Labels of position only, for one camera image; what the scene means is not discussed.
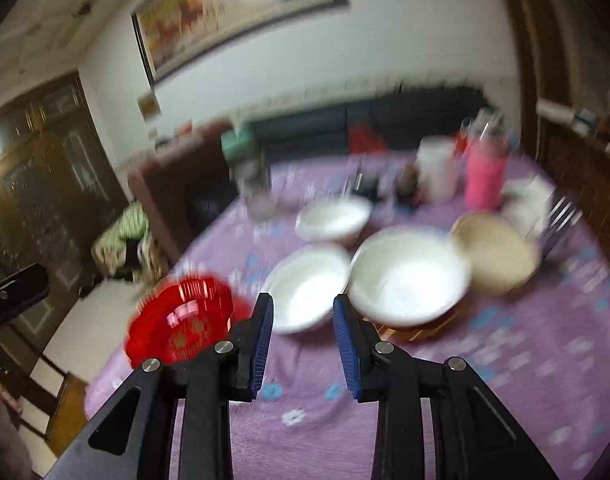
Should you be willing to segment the metal forks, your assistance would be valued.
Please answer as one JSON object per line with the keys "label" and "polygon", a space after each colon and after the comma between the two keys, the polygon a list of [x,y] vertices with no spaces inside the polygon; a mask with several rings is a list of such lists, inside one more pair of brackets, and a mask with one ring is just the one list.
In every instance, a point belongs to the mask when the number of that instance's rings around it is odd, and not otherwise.
{"label": "metal forks", "polygon": [[541,260],[547,258],[559,245],[566,232],[582,218],[576,200],[556,188],[549,198],[549,209],[544,217],[544,227],[538,238]]}

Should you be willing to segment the black leather sofa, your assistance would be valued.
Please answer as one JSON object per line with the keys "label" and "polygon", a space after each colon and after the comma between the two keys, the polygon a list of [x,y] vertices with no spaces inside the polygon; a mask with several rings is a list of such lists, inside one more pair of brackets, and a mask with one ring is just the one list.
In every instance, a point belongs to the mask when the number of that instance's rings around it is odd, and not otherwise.
{"label": "black leather sofa", "polygon": [[480,88],[412,87],[254,120],[250,131],[270,164],[347,155],[355,128],[365,128],[391,151],[412,151],[426,136],[456,133],[464,118],[489,105]]}

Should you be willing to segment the clear bottle green lid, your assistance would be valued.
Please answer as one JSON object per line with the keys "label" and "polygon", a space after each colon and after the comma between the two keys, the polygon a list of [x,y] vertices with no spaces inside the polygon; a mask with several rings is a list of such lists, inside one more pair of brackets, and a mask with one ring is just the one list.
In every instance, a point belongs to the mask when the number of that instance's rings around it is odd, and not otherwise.
{"label": "clear bottle green lid", "polygon": [[277,212],[277,199],[272,194],[270,168],[253,131],[247,126],[231,129],[220,136],[220,144],[248,218],[257,223],[270,220]]}

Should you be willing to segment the small white bowl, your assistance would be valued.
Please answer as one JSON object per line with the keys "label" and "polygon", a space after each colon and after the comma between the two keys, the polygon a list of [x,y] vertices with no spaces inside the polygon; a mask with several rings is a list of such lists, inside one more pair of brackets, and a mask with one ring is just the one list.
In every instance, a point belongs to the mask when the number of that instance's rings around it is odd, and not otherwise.
{"label": "small white bowl", "polygon": [[367,225],[373,204],[355,195],[317,198],[303,206],[295,222],[305,242],[352,244]]}

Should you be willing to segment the pink knitted cup sleeve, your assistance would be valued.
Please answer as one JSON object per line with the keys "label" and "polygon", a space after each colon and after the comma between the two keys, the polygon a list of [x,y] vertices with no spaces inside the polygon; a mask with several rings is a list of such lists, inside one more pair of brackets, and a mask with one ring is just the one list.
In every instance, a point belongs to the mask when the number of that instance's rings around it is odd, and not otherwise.
{"label": "pink knitted cup sleeve", "polygon": [[501,202],[509,155],[497,141],[473,142],[466,152],[465,206],[469,210],[494,210]]}

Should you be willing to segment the red glass flower bowl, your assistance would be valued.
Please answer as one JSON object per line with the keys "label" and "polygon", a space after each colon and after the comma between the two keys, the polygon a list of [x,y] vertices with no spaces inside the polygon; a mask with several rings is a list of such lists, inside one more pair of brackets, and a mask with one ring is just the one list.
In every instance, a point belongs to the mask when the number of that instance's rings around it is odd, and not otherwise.
{"label": "red glass flower bowl", "polygon": [[210,274],[164,278],[128,323],[124,351],[131,367],[148,359],[175,364],[194,359],[246,320],[252,304]]}

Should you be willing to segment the framed painting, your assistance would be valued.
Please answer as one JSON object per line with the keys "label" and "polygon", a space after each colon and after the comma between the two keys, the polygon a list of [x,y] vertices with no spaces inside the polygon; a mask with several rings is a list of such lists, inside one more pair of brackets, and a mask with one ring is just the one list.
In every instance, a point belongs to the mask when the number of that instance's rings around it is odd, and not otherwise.
{"label": "framed painting", "polygon": [[255,30],[348,0],[142,0],[131,13],[149,84]]}

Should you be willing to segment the white plastic jar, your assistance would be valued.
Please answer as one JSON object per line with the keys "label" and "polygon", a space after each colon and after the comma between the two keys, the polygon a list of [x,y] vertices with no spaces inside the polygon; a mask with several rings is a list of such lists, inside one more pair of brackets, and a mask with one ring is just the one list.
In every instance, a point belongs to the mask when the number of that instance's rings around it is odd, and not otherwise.
{"label": "white plastic jar", "polygon": [[459,180],[456,139],[426,136],[416,152],[423,198],[429,203],[445,203],[454,198]]}

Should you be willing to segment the white disposable bowl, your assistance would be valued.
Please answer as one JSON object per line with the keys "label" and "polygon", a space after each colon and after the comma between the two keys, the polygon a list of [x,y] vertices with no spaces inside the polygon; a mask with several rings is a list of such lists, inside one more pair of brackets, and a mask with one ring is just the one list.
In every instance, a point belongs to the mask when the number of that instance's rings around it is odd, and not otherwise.
{"label": "white disposable bowl", "polygon": [[284,258],[262,285],[273,300],[273,331],[293,335],[324,324],[349,270],[346,249],[335,244],[309,245]]}

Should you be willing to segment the purple floral tablecloth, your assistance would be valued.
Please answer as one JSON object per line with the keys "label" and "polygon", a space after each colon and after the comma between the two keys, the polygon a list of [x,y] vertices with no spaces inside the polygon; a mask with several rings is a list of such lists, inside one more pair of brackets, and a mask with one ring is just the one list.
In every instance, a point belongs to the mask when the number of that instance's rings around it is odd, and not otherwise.
{"label": "purple floral tablecloth", "polygon": [[[271,270],[305,244],[294,232],[302,203],[343,191],[359,166],[382,178],[382,192],[411,153],[321,157],[271,168],[272,190],[292,214],[255,224],[234,202],[184,253],[171,275],[206,272],[254,304]],[[466,208],[462,186],[449,203],[413,214],[380,203],[369,228],[427,224],[448,232]],[[546,456],[560,479],[581,479],[610,440],[610,267],[583,223],[547,258],[518,296],[473,296],[462,318],[436,339],[406,346],[444,362],[463,356]],[[88,387],[91,418],[130,374],[122,344]],[[272,336],[258,399],[230,408],[235,479],[370,479],[376,404],[346,389],[330,324]]]}

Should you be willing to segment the green striped cloth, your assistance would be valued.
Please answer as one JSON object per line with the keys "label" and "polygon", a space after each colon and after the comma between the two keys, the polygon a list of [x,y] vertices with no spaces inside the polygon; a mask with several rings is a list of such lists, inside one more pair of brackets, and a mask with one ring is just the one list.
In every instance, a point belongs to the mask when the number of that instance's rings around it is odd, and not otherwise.
{"label": "green striped cloth", "polygon": [[129,204],[93,243],[91,255],[96,267],[105,276],[113,276],[127,261],[130,240],[140,243],[148,232],[148,217],[135,200]]}

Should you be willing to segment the beige bowl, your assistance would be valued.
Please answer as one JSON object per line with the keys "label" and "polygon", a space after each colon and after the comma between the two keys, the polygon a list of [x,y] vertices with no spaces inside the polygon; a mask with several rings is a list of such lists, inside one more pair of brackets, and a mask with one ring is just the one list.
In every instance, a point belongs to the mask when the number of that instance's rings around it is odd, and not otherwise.
{"label": "beige bowl", "polygon": [[512,292],[524,286],[540,267],[538,246],[500,214],[464,214],[454,222],[450,237],[468,259],[472,286],[479,292]]}

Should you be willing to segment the red plastic bag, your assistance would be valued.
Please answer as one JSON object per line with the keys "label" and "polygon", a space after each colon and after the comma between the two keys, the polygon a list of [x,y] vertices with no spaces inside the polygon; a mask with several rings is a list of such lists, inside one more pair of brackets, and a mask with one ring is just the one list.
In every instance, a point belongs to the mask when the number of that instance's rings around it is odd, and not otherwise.
{"label": "red plastic bag", "polygon": [[350,154],[383,154],[388,152],[387,144],[368,125],[352,125],[347,133]]}

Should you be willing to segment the wooden chair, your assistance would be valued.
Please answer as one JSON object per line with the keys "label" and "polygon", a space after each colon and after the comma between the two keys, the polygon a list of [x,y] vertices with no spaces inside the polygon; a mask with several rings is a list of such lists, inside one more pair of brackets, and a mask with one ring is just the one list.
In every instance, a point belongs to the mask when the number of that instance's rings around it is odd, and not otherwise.
{"label": "wooden chair", "polygon": [[50,393],[39,382],[32,379],[0,344],[0,386],[3,391],[14,401],[18,401],[20,398],[26,399],[48,416],[46,429],[39,430],[25,420],[12,406],[11,401],[7,400],[8,410],[14,412],[12,422],[15,426],[23,426],[32,434],[40,437],[54,455],[60,457],[87,425],[88,419],[84,414],[84,395],[87,383],[71,372],[64,372],[14,325],[10,325],[9,329],[28,348],[28,351],[32,352],[36,361],[45,362],[62,377],[58,393]]}

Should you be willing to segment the large white disposable plate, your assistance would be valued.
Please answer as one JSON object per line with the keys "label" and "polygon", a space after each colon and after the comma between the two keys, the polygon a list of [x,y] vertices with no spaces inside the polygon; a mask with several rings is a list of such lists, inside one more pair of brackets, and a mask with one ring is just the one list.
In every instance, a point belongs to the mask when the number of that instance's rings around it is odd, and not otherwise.
{"label": "large white disposable plate", "polygon": [[471,263],[449,236],[428,226],[398,226],[359,246],[346,294],[370,321],[408,328],[451,310],[468,292],[471,276]]}

